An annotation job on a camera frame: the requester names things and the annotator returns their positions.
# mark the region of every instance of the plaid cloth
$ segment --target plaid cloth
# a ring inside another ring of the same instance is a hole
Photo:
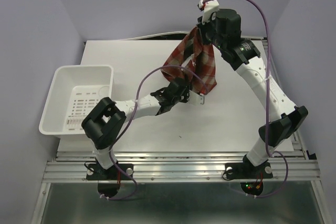
[[[201,35],[198,32],[198,28],[195,27],[187,34],[181,43],[170,54],[166,65],[182,65],[185,60],[191,56],[191,60],[187,63],[185,68],[198,75],[206,84],[209,92],[216,85],[215,73],[215,56],[214,49],[211,44],[203,45]],[[161,69],[162,74],[168,81],[172,81],[176,77],[191,80],[193,91],[199,93],[206,93],[206,90],[202,83],[194,77],[191,73],[183,71],[179,68],[165,68]]]

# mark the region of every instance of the purple cable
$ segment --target purple cable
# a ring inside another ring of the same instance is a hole
[[[121,198],[107,198],[107,197],[105,197],[104,195],[100,195],[101,197],[104,197],[104,198],[106,198],[106,199],[108,199],[108,200],[124,200],[124,199],[127,199],[127,198],[133,196],[133,195],[137,192],[137,190],[138,190],[138,183],[137,183],[137,181],[135,181],[135,179],[134,179],[132,176],[130,176],[130,175],[128,175],[126,172],[124,172],[124,171],[120,168],[120,166],[117,165],[117,163],[115,163],[115,161],[113,160],[112,155],[111,155],[111,150],[112,150],[113,145],[114,145],[114,144],[115,144],[115,143],[116,143],[116,142],[123,136],[123,134],[124,134],[124,133],[127,131],[127,129],[130,127],[130,125],[131,125],[131,123],[132,123],[132,121],[133,121],[133,119],[134,119],[134,117],[135,117],[136,109],[138,108],[137,100],[139,99],[140,90],[141,90],[141,87],[142,87],[143,83],[145,82],[145,80],[146,80],[150,75],[152,75],[153,73],[155,73],[156,71],[161,70],[161,69],[164,69],[164,68],[170,68],[170,67],[173,67],[173,68],[180,68],[180,69],[183,69],[183,70],[185,70],[185,71],[187,71],[187,72],[189,72],[189,73],[192,73],[193,76],[196,77],[196,78],[201,82],[201,84],[204,86],[204,88],[205,88],[205,90],[206,90],[206,94],[209,93],[209,89],[207,88],[206,84],[204,83],[204,81],[203,81],[199,76],[197,76],[193,71],[190,71],[189,69],[187,69],[187,68],[185,68],[185,67],[182,67],[182,66],[179,66],[179,65],[166,65],[166,66],[162,66],[162,67],[156,68],[156,69],[154,69],[153,71],[151,71],[150,73],[148,73],[148,74],[142,79],[142,81],[141,81],[140,84],[139,84],[139,87],[138,87],[138,90],[137,90],[137,93],[136,93],[137,95],[136,95],[136,97],[135,97],[134,110],[133,110],[133,112],[132,112],[132,114],[131,114],[131,117],[130,117],[130,119],[129,119],[127,125],[126,125],[126,127],[125,127],[124,130],[119,134],[119,136],[117,137],[116,141],[115,141],[113,144],[111,144],[110,149],[109,149],[109,155],[110,155],[110,158],[111,158],[111,161],[112,161],[113,165],[114,165],[114,166],[116,167],[116,169],[117,169],[118,171],[120,171],[124,176],[126,176],[127,178],[129,178],[130,180],[132,180],[132,181],[134,182],[135,189],[134,189],[134,191],[133,191],[132,193],[130,193],[130,194],[124,196],[124,197],[121,197]]]
[[[209,2],[212,0],[203,0],[203,4],[205,4],[206,2]],[[248,2],[250,2],[251,4],[253,4],[258,11],[260,12],[261,16],[263,17],[263,21],[265,24],[265,29],[266,29],[266,37],[268,39],[268,47],[267,47],[267,63],[266,63],[266,136],[265,136],[265,146],[266,146],[266,153],[269,157],[272,157],[272,153],[269,152],[268,149],[268,141],[269,141],[269,74],[270,74],[270,62],[271,62],[271,40],[270,40],[270,32],[269,32],[269,27],[268,27],[268,23],[267,23],[267,19],[266,16],[264,14],[264,12],[261,10],[261,8],[257,5],[257,3],[255,3],[253,0],[246,0]],[[263,195],[263,196],[257,196],[257,198],[266,198],[268,196],[274,195],[276,193],[278,193],[283,185],[286,183],[287,178],[288,178],[288,163],[287,160],[285,158],[285,156],[283,156],[282,153],[280,153],[279,151],[274,151],[275,153],[278,153],[283,160],[285,161],[285,165],[286,165],[286,175],[285,175],[285,179],[283,181],[283,183],[281,184],[281,186],[275,190],[272,193],[269,193],[267,195]]]

